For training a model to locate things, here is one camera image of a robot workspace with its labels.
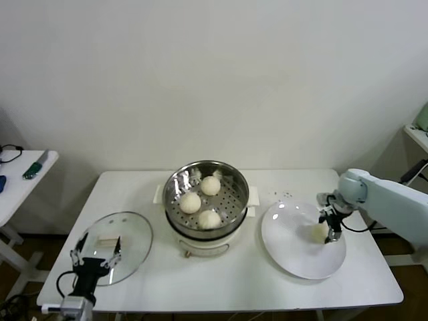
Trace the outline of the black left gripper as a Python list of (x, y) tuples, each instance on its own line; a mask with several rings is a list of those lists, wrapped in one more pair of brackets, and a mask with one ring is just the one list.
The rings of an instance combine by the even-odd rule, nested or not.
[(113, 254), (108, 259), (98, 259), (93, 257), (82, 257), (82, 250), (88, 237), (85, 232), (79, 238), (75, 248), (70, 251), (70, 257), (73, 265), (73, 272), (77, 275), (76, 285), (71, 292), (72, 296), (83, 297), (87, 300), (95, 300), (94, 295), (98, 280), (107, 276), (110, 268), (113, 268), (121, 260), (121, 236), (116, 240)]

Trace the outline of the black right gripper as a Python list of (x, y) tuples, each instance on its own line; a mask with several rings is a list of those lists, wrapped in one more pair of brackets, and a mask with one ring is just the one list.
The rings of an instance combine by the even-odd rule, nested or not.
[(327, 236), (324, 239), (325, 243), (336, 242), (340, 239), (342, 235), (342, 221), (349, 215), (350, 213), (337, 211), (333, 206), (327, 206), (320, 209), (318, 223), (323, 224), (326, 222), (329, 226)]

